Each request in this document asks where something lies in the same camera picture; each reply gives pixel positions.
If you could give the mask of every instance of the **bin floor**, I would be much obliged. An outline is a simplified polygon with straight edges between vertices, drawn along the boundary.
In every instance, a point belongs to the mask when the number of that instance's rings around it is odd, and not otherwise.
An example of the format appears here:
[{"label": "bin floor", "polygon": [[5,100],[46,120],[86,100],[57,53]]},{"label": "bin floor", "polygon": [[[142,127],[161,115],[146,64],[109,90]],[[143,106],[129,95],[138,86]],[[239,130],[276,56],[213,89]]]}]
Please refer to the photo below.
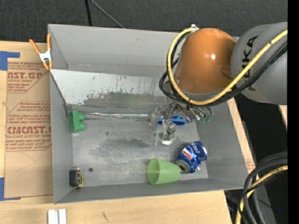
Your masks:
[{"label": "bin floor", "polygon": [[[73,164],[80,168],[84,186],[144,183],[152,158],[175,163],[184,146],[199,139],[196,123],[176,127],[171,145],[155,145],[148,120],[86,115],[86,130],[72,134]],[[207,161],[200,171],[181,174],[180,180],[208,178]]]}]

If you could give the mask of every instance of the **white object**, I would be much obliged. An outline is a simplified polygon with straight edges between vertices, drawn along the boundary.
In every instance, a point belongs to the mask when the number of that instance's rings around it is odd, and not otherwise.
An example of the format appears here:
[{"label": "white object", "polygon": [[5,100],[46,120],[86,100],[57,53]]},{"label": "white object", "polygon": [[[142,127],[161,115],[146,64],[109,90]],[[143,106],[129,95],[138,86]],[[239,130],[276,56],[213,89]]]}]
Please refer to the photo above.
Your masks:
[{"label": "white object", "polygon": [[66,224],[66,209],[48,210],[48,224]]}]

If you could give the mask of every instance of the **blue tape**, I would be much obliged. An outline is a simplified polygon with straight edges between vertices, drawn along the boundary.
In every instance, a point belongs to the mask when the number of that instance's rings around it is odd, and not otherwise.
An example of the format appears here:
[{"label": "blue tape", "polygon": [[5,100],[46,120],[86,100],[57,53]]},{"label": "blue tape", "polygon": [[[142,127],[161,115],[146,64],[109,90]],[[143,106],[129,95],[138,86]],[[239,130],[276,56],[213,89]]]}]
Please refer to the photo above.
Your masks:
[{"label": "blue tape", "polygon": [[7,70],[8,58],[20,58],[19,52],[0,51],[0,70]]},{"label": "blue tape", "polygon": [[0,178],[0,201],[18,200],[19,198],[4,198],[4,177]]}]

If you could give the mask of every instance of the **blue object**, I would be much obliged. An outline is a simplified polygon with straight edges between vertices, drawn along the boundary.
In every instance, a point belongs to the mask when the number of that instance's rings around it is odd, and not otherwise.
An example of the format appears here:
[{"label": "blue object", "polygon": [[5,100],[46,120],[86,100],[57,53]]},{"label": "blue object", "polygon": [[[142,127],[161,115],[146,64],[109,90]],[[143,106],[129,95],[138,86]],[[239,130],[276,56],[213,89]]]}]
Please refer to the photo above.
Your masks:
[{"label": "blue object", "polygon": [[4,198],[4,177],[0,178],[0,201],[17,199],[19,198]]},{"label": "blue object", "polygon": [[0,51],[0,70],[7,70],[8,58],[20,58],[19,52]]},{"label": "blue object", "polygon": [[[162,121],[164,120],[164,118],[161,118],[158,120],[158,126],[161,126],[162,125]],[[171,118],[171,121],[173,123],[176,124],[176,126],[178,127],[183,127],[185,124],[186,124],[186,121],[184,121],[184,119],[179,116],[179,115],[174,115],[172,118]]]},{"label": "blue object", "polygon": [[194,173],[200,170],[201,162],[206,159],[206,148],[200,141],[195,141],[184,147],[178,155],[176,164],[182,173]]}]

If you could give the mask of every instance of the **green block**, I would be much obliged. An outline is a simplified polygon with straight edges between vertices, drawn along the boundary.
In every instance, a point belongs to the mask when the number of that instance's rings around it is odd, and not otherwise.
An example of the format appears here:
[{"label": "green block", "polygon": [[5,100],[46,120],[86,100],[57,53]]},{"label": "green block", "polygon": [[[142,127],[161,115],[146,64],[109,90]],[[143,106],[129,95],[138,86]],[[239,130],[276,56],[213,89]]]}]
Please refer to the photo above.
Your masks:
[{"label": "green block", "polygon": [[78,133],[86,129],[86,124],[82,122],[84,120],[84,114],[78,111],[71,112],[71,132]]}]

